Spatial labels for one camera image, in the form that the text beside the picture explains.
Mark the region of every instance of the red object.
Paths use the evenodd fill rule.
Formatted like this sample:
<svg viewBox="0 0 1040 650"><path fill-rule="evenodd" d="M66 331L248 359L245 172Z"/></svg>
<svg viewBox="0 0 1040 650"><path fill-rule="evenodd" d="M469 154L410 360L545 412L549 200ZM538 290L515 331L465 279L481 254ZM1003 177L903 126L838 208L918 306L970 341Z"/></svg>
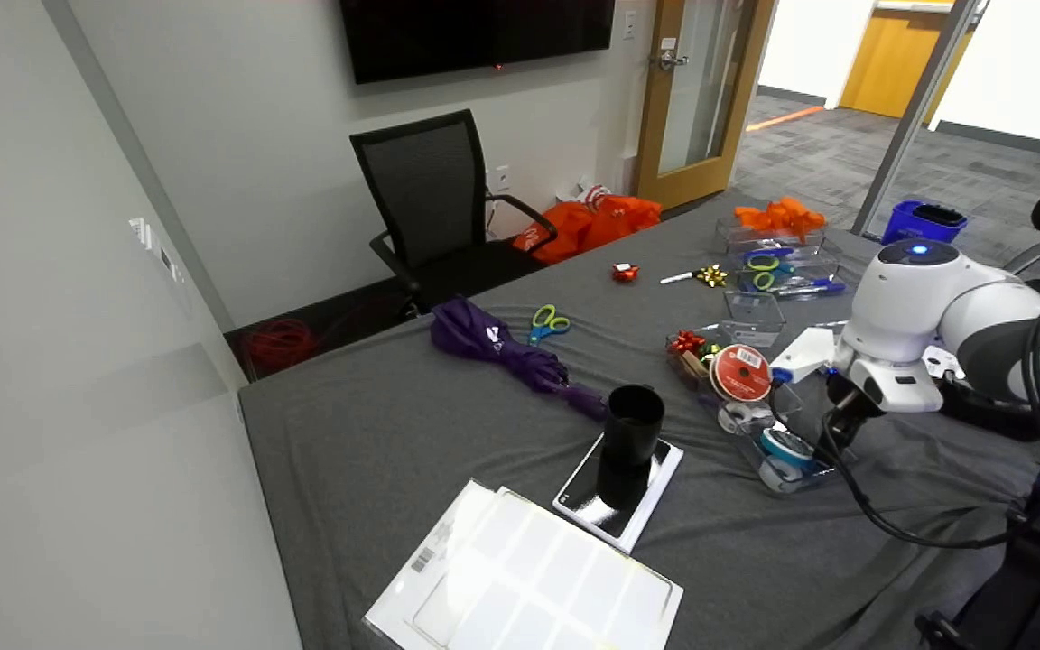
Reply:
<svg viewBox="0 0 1040 650"><path fill-rule="evenodd" d="M674 331L673 341L669 341L669 351L673 354L702 354L702 345L705 345L705 341L696 337L696 331Z"/></svg>
<svg viewBox="0 0 1040 650"><path fill-rule="evenodd" d="M300 319L272 320L245 341L245 354L255 371L289 368L316 351L323 351L323 341Z"/></svg>
<svg viewBox="0 0 1040 650"><path fill-rule="evenodd" d="M722 354L716 354L716 360L706 365L706 381L729 396L729 402L764 402L768 396L768 360L764 354L759 354L755 345L727 345Z"/></svg>
<svg viewBox="0 0 1040 650"><path fill-rule="evenodd" d="M632 286L635 283L635 267L632 265L619 265L613 267L613 283Z"/></svg>
<svg viewBox="0 0 1040 650"><path fill-rule="evenodd" d="M555 202L545 208L545 220L555 226L555 238L538 247L531 256L543 265L560 265L584 250L619 242L632 232L660 225L660 202L639 196L596 196L589 202ZM513 238L519 254L545 238L545 226L531 225Z"/></svg>

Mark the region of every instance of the white paper sheet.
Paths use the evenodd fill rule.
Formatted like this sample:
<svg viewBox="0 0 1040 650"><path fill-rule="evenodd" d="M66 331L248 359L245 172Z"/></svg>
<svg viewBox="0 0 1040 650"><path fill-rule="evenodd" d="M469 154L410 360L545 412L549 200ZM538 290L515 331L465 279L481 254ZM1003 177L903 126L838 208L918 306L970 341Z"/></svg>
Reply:
<svg viewBox="0 0 1040 650"><path fill-rule="evenodd" d="M465 483L367 610L404 650L660 650L682 587L549 509Z"/></svg>

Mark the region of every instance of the wall-mounted tv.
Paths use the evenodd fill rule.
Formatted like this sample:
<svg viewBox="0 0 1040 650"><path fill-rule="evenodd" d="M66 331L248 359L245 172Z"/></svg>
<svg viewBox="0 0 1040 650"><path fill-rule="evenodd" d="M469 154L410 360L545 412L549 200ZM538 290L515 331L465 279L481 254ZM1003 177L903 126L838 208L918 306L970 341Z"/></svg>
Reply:
<svg viewBox="0 0 1040 650"><path fill-rule="evenodd" d="M613 0L341 0L359 84L605 50Z"/></svg>

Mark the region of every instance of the chair armrest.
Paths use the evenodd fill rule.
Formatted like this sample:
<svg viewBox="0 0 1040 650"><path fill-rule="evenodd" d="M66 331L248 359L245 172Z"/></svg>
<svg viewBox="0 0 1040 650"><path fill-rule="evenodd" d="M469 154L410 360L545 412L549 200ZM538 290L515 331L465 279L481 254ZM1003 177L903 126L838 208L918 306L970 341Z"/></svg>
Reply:
<svg viewBox="0 0 1040 650"><path fill-rule="evenodd" d="M1003 271L1025 273L1040 265L1040 242L1021 250L1015 261L1003 265Z"/></svg>
<svg viewBox="0 0 1040 650"><path fill-rule="evenodd" d="M409 286L409 292L418 292L418 279L410 273L410 267L391 250L391 233L377 233L367 242L367 250Z"/></svg>
<svg viewBox="0 0 1040 650"><path fill-rule="evenodd" d="M531 225L545 232L545 238L534 242L527 254L538 254L545 242L560 233L554 220L545 220L534 204L519 202L515 196L487 196L487 202L509 202L513 208L519 208Z"/></svg>

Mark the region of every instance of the wire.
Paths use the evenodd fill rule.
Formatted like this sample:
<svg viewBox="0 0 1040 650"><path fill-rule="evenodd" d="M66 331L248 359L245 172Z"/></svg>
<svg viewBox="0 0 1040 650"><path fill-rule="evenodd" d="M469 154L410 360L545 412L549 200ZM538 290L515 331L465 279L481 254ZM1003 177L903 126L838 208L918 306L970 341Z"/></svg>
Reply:
<svg viewBox="0 0 1040 650"><path fill-rule="evenodd" d="M1000 532L1000 533L988 533L988 539L924 539L924 533L914 533L906 527L900 527L894 519L889 519L873 498L858 487L858 480L852 478L852 467L846 457L846 451L838 446L838 438L830 433L830 425L817 425L817 439L808 439L803 431L794 431L781 407L778 407L778 396L768 395L768 412L778 421L784 421L784 431L792 438L798 438L803 443L808 443L812 451L820 451L833 471L838 478L846 480L852 502L858 507L858 513L882 527L889 539L900 539L900 543L909 543L909 545L927 545L927 549L988 549L988 545L1003 545L1012 539L1012 532Z"/></svg>
<svg viewBox="0 0 1040 650"><path fill-rule="evenodd" d="M1025 402L1031 407L1031 421L1035 421L1035 438L1040 438L1040 315L1025 331L1021 387L1025 387Z"/></svg>

